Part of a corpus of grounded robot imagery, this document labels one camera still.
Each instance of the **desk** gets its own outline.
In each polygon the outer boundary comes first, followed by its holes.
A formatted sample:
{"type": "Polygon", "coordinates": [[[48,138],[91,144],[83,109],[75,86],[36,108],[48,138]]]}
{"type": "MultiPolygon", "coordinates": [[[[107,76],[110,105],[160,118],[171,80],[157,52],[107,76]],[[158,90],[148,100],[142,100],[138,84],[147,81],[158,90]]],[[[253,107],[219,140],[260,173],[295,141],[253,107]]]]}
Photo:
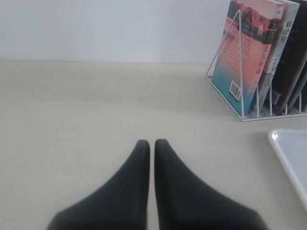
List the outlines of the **desk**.
{"type": "Polygon", "coordinates": [[[203,181],[257,210],[271,230],[305,230],[307,213],[267,133],[307,128],[307,118],[242,123],[206,68],[1,61],[0,229],[45,229],[147,139],[148,225],[157,230],[153,147],[166,138],[203,181]]]}

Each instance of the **white tray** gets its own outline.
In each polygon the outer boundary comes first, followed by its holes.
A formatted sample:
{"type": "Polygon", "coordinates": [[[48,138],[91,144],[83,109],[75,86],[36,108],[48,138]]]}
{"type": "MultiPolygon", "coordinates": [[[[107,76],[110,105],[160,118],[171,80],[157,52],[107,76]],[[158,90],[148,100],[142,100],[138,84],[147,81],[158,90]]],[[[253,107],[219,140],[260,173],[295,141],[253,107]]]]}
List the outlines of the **white tray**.
{"type": "Polygon", "coordinates": [[[274,129],[268,138],[307,210],[307,130],[274,129]]]}

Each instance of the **book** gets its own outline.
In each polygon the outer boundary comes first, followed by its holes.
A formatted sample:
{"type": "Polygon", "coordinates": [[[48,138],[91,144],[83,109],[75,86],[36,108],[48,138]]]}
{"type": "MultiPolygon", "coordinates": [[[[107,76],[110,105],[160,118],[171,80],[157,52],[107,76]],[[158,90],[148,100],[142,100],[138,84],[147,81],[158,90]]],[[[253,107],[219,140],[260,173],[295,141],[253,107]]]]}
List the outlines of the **book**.
{"type": "Polygon", "coordinates": [[[297,84],[294,89],[293,95],[291,95],[289,100],[289,110],[292,108],[293,104],[295,107],[299,109],[298,97],[299,94],[302,93],[302,112],[305,112],[307,109],[307,62],[301,72],[300,77],[298,78],[297,84]]]}
{"type": "Polygon", "coordinates": [[[307,1],[300,3],[298,13],[272,80],[272,107],[276,115],[282,115],[307,60],[307,1]]]}
{"type": "Polygon", "coordinates": [[[285,5],[274,0],[231,0],[223,37],[236,12],[242,11],[243,85],[240,84],[239,21],[225,38],[217,56],[212,82],[242,115],[247,113],[255,94],[259,78],[277,33],[285,5]]]}
{"type": "MultiPolygon", "coordinates": [[[[283,54],[283,49],[288,40],[298,8],[300,6],[299,3],[289,0],[277,0],[277,1],[285,4],[285,9],[283,11],[283,16],[280,22],[280,26],[277,30],[275,40],[273,42],[270,53],[268,55],[268,59],[265,63],[263,72],[259,80],[259,111],[261,111],[263,107],[265,98],[270,89],[272,79],[275,75],[279,60],[283,54]]],[[[252,106],[250,108],[250,110],[253,113],[257,112],[256,103],[257,103],[257,98],[255,95],[252,101],[252,106]]]]}

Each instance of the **metal book stand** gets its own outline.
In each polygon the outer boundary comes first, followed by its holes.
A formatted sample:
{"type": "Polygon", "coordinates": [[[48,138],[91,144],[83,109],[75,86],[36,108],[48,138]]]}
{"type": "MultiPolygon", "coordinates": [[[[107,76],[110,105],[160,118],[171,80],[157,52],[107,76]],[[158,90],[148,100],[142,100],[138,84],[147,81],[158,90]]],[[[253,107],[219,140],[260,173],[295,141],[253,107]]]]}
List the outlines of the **metal book stand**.
{"type": "Polygon", "coordinates": [[[270,101],[270,107],[266,108],[263,107],[262,111],[259,110],[259,87],[256,89],[256,106],[257,106],[257,113],[252,113],[251,111],[248,112],[248,114],[244,114],[244,98],[243,98],[243,61],[242,61],[242,11],[238,10],[225,34],[225,36],[222,39],[222,42],[208,68],[208,71],[206,73],[206,79],[209,81],[209,83],[218,91],[218,93],[223,97],[223,99],[227,102],[227,104],[232,108],[232,110],[235,112],[235,114],[243,121],[259,121],[259,120],[270,120],[270,119],[277,119],[277,118],[285,118],[285,117],[297,117],[297,116],[307,116],[307,112],[302,111],[302,94],[299,95],[299,109],[296,110],[293,108],[291,112],[288,113],[288,105],[286,106],[284,110],[284,114],[277,116],[272,112],[272,84],[270,85],[270,91],[269,91],[269,101],[270,101]],[[230,102],[224,97],[224,95],[221,93],[221,91],[213,84],[212,82],[212,76],[209,76],[209,71],[212,68],[217,55],[226,39],[226,36],[228,35],[231,27],[233,26],[235,19],[239,16],[239,48],[240,48],[240,89],[241,89],[241,110],[242,115],[240,115],[235,108],[230,104],[230,102]]]}

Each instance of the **white wall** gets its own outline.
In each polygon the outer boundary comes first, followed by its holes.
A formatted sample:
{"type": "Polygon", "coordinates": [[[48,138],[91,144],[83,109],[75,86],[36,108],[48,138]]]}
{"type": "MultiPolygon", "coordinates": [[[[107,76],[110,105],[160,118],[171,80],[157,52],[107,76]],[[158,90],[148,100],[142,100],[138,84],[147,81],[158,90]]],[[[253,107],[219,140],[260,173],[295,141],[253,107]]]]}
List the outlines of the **white wall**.
{"type": "Polygon", "coordinates": [[[210,63],[229,0],[0,0],[0,59],[210,63]]]}

